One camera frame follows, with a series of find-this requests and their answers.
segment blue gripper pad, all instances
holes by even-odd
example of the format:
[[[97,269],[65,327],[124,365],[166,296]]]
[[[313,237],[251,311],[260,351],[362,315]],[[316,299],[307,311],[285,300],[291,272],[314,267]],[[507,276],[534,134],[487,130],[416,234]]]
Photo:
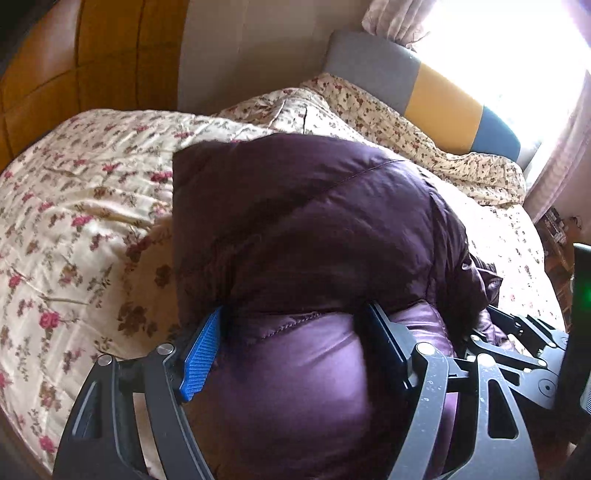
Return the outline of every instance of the blue gripper pad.
[[[220,346],[220,318],[222,308],[215,310],[205,321],[201,332],[184,361],[184,377],[178,389],[183,401],[188,402],[201,392]]]

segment bed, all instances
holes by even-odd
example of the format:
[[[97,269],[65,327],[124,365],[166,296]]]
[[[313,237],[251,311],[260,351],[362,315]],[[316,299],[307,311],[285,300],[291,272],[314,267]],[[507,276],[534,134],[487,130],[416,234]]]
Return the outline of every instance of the bed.
[[[178,330],[171,256],[172,156],[195,142],[274,132],[390,149],[428,171],[470,250],[504,278],[500,308],[564,328],[519,167],[436,147],[386,103],[325,73],[218,116],[94,109],[54,128],[0,177],[0,407],[47,472],[69,410],[102,353],[143,356]],[[150,473],[164,478],[142,398]]]

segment curtain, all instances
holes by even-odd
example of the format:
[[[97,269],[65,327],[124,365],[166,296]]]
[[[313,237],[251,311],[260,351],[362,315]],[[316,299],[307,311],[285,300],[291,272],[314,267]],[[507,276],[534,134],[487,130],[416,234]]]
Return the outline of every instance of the curtain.
[[[424,37],[422,23],[437,0],[374,0],[362,25],[365,31],[404,47]]]
[[[531,187],[523,206],[534,223],[554,204],[581,160],[591,161],[590,141],[591,76],[586,72],[583,90],[566,127],[556,142],[542,143],[525,169]]]

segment bright window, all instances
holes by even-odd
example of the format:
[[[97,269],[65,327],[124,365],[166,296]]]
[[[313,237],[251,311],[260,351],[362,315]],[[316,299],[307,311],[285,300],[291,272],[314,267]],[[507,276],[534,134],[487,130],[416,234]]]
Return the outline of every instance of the bright window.
[[[525,148],[564,124],[589,52],[560,0],[439,0],[425,27],[421,59],[491,108]]]

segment shiny purple fabric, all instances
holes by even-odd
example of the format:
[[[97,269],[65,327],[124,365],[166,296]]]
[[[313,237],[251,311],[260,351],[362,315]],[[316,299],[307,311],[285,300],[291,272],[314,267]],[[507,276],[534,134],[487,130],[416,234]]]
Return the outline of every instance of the shiny purple fabric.
[[[391,467],[408,408],[386,388],[355,313],[377,300],[453,355],[472,327],[499,343],[465,229],[412,163],[362,144],[272,135],[174,157],[180,320],[229,307],[191,411],[218,479],[373,479]],[[453,427],[446,405],[431,476]]]

